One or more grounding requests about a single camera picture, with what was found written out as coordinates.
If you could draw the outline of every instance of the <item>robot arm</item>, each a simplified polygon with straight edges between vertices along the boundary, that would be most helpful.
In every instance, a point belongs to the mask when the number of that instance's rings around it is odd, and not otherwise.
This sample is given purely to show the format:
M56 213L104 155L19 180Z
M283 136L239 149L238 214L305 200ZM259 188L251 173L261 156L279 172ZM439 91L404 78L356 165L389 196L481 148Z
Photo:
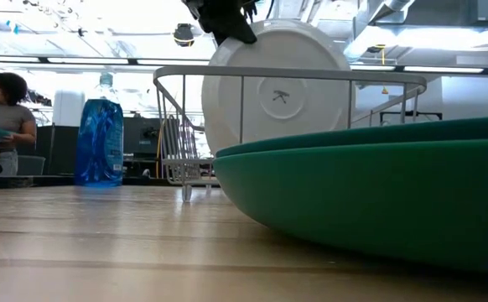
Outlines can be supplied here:
M257 14L258 0L181 0L206 33L213 33L216 43L222 44L232 37L246 44L257 42L247 23Z

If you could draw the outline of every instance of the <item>water bottle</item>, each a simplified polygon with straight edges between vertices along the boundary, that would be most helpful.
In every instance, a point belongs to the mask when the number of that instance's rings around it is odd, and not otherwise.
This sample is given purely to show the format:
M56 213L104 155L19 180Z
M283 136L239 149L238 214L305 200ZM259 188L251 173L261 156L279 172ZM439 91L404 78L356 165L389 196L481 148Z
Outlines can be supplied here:
M77 185L122 184L123 110L112 84L113 76L102 74L99 85L84 105L76 145Z

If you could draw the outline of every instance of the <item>logo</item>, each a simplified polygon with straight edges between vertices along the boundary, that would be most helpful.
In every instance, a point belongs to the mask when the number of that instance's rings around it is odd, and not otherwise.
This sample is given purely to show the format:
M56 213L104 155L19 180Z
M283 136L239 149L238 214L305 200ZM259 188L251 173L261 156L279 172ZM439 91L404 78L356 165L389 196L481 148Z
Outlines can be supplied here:
M272 101L276 101L277 99L281 99L283 104L287 104L287 101L285 100L285 98L291 96L285 91L274 91L274 94L276 96L272 99Z

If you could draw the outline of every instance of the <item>ceiling light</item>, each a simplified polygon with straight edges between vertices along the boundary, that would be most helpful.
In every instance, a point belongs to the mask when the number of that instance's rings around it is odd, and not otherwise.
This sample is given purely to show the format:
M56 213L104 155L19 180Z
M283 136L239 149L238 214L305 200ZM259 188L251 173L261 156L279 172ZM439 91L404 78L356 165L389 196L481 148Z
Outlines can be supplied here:
M50 63L59 64L100 64L100 65L125 65L127 59L113 58L48 58Z
M208 65L208 60L138 60L140 65Z
M352 70L372 70L372 71L392 71L395 66L383 66L383 65L351 65Z
M482 68L406 66L405 71L437 73L481 73Z
M39 59L34 57L0 55L0 62L38 63Z

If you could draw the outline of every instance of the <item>curly hair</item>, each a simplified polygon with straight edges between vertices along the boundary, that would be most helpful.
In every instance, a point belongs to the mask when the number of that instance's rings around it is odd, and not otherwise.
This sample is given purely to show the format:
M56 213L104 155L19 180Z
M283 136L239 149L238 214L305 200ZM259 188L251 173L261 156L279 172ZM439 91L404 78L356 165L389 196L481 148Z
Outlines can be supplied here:
M0 90L9 106L19 104L28 93L28 84L22 76L12 72L0 72Z

